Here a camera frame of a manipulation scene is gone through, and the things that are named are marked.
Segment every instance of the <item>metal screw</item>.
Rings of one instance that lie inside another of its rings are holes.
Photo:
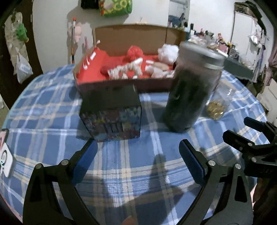
[[[240,164],[236,164],[235,167],[240,170],[242,166]]]
[[[67,159],[65,159],[65,160],[63,160],[63,161],[61,162],[61,164],[62,164],[63,166],[66,166],[68,163],[69,163],[69,161],[68,161]]]
[[[216,164],[215,161],[213,161],[213,160],[210,160],[208,163],[210,166],[215,166],[215,164]]]
[[[40,169],[41,167],[42,167],[42,164],[41,164],[41,163],[35,165],[35,168],[36,168],[36,169]]]

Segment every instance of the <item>jar lid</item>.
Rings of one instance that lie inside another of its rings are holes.
[[[190,42],[181,42],[179,56],[191,62],[195,62],[213,70],[224,68],[225,56]]]

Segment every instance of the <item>pink stuffed toy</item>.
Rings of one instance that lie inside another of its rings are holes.
[[[78,43],[82,34],[82,24],[79,22],[75,26],[74,39],[75,42]]]
[[[70,37],[72,37],[72,25],[69,26],[67,33]],[[75,31],[74,31],[74,40],[75,43],[78,43],[82,34],[82,24],[79,22],[75,25]]]

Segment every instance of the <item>cardboard box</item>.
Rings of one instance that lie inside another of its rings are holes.
[[[106,51],[109,56],[126,55],[132,45],[140,47],[145,55],[158,55],[158,48],[164,44],[179,45],[181,41],[185,40],[185,35],[184,32],[169,27],[126,24],[98,27],[95,29],[94,40],[101,41],[98,47]],[[93,51],[94,48],[91,48],[73,70],[76,87],[81,94],[106,86],[135,85],[139,93],[168,92],[171,87],[172,78],[101,80],[81,83],[78,81],[77,74],[83,66],[83,61]]]
[[[84,94],[79,115],[98,142],[140,136],[141,104],[134,85]]]

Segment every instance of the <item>black box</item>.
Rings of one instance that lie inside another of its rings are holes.
[[[142,110],[133,85],[93,90],[82,98],[80,118],[98,142],[140,136]]]

